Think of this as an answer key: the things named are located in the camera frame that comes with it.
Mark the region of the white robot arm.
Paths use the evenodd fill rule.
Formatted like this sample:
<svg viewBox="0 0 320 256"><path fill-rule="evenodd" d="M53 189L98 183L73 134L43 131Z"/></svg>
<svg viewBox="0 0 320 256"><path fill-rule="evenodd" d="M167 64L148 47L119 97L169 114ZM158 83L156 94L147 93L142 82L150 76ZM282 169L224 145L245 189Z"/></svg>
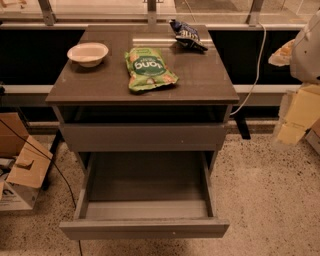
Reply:
<svg viewBox="0 0 320 256"><path fill-rule="evenodd" d="M290 105L280 117L276 140L295 145L320 118L320 11L296 38L284 44L268 60L274 66L288 65L293 78L302 82L290 95Z"/></svg>

